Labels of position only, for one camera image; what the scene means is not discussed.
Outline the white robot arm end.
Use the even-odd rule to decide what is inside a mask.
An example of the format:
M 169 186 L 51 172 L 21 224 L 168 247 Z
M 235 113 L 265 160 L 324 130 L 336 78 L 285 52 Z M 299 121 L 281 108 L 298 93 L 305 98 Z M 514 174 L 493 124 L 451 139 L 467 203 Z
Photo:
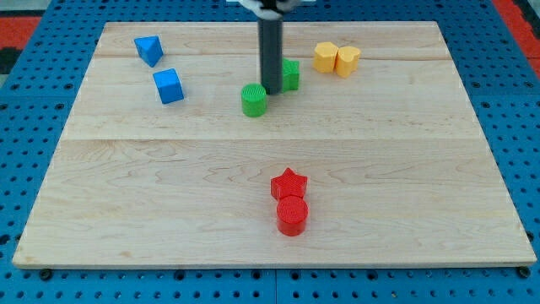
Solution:
M 291 12 L 301 0 L 240 0 L 239 4 L 253 12 L 259 19 L 276 20 Z

